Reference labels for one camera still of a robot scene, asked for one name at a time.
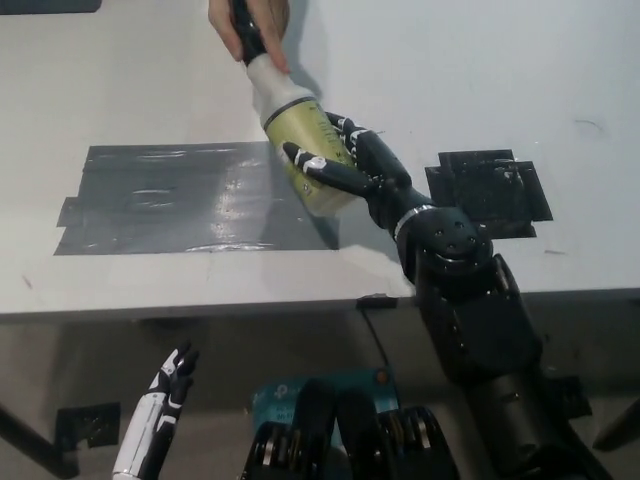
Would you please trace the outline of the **bare person hand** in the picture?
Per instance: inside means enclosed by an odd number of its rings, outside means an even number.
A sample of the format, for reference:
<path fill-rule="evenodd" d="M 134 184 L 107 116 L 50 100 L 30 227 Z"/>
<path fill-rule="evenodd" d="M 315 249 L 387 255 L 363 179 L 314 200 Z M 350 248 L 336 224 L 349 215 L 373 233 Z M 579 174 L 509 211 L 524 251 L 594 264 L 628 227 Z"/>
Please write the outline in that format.
<path fill-rule="evenodd" d="M 246 6 L 257 25 L 266 52 L 272 62 L 284 74 L 290 73 L 288 60 L 282 47 L 290 16 L 288 1 L 247 0 Z M 227 0 L 208 1 L 208 20 L 231 57 L 240 62 L 243 47 L 233 26 L 232 2 Z"/>

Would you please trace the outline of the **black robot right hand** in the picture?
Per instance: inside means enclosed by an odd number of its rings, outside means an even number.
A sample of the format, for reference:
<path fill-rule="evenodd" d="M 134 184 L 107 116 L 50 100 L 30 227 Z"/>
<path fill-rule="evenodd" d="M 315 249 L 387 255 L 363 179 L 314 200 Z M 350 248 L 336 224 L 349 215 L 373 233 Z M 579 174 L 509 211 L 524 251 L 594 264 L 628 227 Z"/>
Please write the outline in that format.
<path fill-rule="evenodd" d="M 435 211 L 433 202 L 414 188 L 411 176 L 388 145 L 349 117 L 330 113 L 328 119 L 352 164 L 286 142 L 283 151 L 290 163 L 323 186 L 365 199 L 374 223 L 394 239 L 404 231 L 417 238 L 432 236 L 427 221 Z"/>

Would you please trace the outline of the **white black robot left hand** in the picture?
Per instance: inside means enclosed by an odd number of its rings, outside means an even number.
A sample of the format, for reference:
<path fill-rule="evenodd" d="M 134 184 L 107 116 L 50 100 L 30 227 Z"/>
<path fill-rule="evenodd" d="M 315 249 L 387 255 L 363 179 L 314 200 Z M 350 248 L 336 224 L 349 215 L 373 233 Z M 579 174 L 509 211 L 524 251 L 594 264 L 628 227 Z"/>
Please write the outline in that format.
<path fill-rule="evenodd" d="M 199 352 L 189 341 L 175 348 L 140 397 L 120 446 L 114 479 L 159 477 L 193 384 Z"/>

